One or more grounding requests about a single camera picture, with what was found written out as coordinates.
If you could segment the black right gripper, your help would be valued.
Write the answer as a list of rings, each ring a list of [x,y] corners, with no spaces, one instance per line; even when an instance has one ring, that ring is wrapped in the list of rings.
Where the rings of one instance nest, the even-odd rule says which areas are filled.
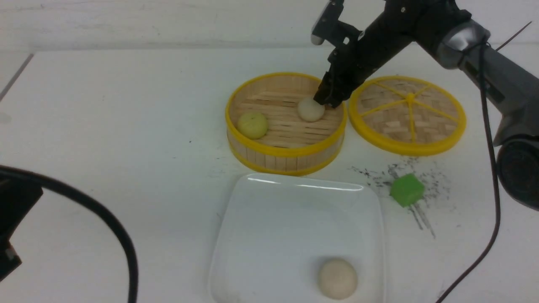
[[[363,31],[358,41],[329,54],[329,71],[313,99],[320,105],[339,107],[377,69],[414,40],[415,9],[385,8]]]

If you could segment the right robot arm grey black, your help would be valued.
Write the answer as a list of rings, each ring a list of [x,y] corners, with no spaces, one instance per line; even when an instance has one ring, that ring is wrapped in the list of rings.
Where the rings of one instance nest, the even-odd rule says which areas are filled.
[[[330,0],[311,30],[311,41],[335,47],[314,96],[339,106],[377,69],[416,42],[445,69],[459,69],[501,113],[493,140],[496,173],[511,198],[538,209],[538,78],[488,44],[490,32],[454,0],[387,0],[363,31],[339,21],[342,0]]]

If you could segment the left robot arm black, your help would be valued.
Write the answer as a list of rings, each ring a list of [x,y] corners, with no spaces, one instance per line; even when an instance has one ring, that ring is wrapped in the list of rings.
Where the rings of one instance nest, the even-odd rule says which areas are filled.
[[[24,217],[43,194],[33,183],[1,179],[0,182],[0,280],[11,274],[22,261],[10,239]]]

